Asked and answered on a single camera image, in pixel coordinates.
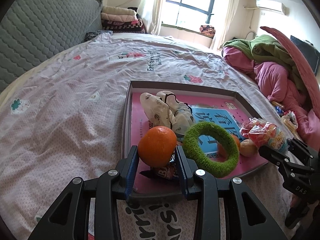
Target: pink book cover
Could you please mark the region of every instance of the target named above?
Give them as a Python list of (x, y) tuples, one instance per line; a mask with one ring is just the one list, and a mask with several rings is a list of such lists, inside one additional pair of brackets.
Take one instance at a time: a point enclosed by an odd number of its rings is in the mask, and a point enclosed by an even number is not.
[[(138, 145), (144, 134), (153, 127), (153, 124), (148, 120), (141, 106), (140, 95), (141, 93), (132, 94), (131, 146)], [(247, 117), (247, 115), (239, 108), (237, 103), (230, 99), (186, 95), (176, 95), (176, 97), (179, 101), (188, 103), (190, 106), (225, 109), (230, 113), (230, 115), (233, 116), (238, 124), (242, 124), (244, 121), (249, 120), (249, 117)], [(223, 159), (218, 156), (214, 156), (210, 159), (212, 161), (223, 161)], [(250, 158), (240, 155), (237, 167), (224, 179), (247, 173), (265, 163), (267, 163), (267, 160), (262, 158), (259, 154)], [(150, 170), (150, 167), (140, 160), (134, 182), (135, 192), (145, 194), (169, 193), (179, 189), (175, 181), (165, 179), (149, 179), (140, 174), (141, 171), (146, 170)]]

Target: snack package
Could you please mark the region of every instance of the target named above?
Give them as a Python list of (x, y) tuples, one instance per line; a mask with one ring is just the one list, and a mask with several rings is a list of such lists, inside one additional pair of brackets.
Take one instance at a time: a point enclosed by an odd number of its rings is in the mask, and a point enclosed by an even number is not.
[(286, 153), (288, 143), (279, 127), (262, 119), (251, 118), (242, 124), (240, 133), (243, 137), (250, 139), (259, 148), (269, 145), (271, 148)]
[(288, 120), (289, 122), (292, 123), (293, 125), (293, 128), (295, 130), (298, 129), (298, 121), (297, 121), (297, 118), (296, 118), (296, 115), (294, 114), (294, 112), (292, 111), (286, 111), (284, 112), (284, 115), (281, 117), (282, 120)]
[(284, 111), (279, 106), (276, 106), (276, 111), (280, 117), (282, 117), (284, 115)]
[(174, 155), (172, 155), (169, 163), (162, 168), (152, 168), (151, 169), (157, 176), (164, 179), (176, 179), (179, 180), (178, 172), (176, 169), (176, 164), (174, 162)]

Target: metal screw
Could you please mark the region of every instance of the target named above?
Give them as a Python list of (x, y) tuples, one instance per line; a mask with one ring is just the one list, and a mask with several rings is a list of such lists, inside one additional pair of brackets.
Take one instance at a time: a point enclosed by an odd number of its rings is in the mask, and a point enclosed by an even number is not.
[(73, 184), (79, 184), (81, 182), (81, 178), (74, 178), (73, 180), (72, 180), (72, 183)]
[(118, 174), (118, 171), (117, 170), (110, 170), (110, 171), (108, 171), (108, 174), (110, 176), (116, 176)]
[(242, 182), (242, 180), (241, 180), (240, 178), (238, 178), (238, 177), (234, 177), (234, 178), (232, 179), (232, 181), (233, 181), (234, 183), (236, 183), (236, 184), (240, 184), (240, 183)]
[(198, 176), (203, 176), (205, 174), (205, 171), (204, 170), (196, 170), (196, 174)]

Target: television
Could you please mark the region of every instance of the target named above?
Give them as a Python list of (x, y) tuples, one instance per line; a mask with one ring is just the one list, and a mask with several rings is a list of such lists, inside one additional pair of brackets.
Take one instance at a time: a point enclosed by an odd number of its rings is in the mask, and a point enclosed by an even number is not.
[(291, 36), (290, 40), (298, 47), (306, 60), (309, 62), (313, 73), (317, 75), (320, 64), (320, 53), (310, 43), (299, 40), (298, 38)]

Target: gray quilted headboard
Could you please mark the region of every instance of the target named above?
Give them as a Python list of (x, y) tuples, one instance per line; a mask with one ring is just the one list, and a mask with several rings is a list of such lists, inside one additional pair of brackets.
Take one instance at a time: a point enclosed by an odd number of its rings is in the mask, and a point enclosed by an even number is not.
[(20, 75), (101, 30), (102, 0), (15, 0), (0, 23), (0, 92)]

